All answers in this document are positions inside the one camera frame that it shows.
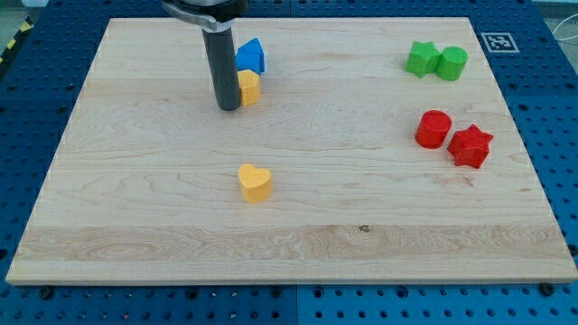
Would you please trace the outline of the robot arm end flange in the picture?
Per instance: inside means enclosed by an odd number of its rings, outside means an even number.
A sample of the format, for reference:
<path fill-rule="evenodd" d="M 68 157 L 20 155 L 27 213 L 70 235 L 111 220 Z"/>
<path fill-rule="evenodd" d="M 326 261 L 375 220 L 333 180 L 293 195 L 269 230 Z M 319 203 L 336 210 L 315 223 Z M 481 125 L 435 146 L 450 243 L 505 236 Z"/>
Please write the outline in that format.
<path fill-rule="evenodd" d="M 162 0 L 170 16 L 198 25 L 208 33 L 221 33 L 248 9 L 248 0 Z"/>

